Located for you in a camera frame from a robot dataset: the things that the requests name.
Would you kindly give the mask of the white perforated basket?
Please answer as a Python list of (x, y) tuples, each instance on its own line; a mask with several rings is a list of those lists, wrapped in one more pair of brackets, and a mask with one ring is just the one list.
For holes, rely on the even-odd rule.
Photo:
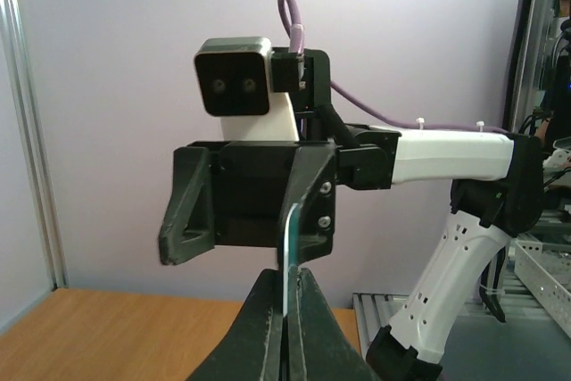
[(515, 274), (570, 336), (570, 246), (517, 239)]

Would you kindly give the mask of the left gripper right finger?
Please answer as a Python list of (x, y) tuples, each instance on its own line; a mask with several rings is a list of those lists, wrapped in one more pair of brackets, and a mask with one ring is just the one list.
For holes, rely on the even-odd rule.
[(287, 298), (286, 380), (378, 379), (348, 341), (309, 269), (289, 269)]

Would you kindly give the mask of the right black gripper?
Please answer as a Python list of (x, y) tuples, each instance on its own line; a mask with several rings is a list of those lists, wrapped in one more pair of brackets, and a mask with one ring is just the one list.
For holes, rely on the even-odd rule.
[(335, 233), (336, 149), (329, 143), (194, 142), (173, 153), (171, 196), (158, 235), (161, 264), (216, 245), (278, 248), (301, 207), (297, 265), (329, 255)]

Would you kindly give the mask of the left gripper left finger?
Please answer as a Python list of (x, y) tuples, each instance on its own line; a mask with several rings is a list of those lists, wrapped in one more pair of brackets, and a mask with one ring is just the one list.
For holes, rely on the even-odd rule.
[(189, 376), (191, 380), (278, 380), (281, 371), (281, 276), (265, 269), (228, 332)]

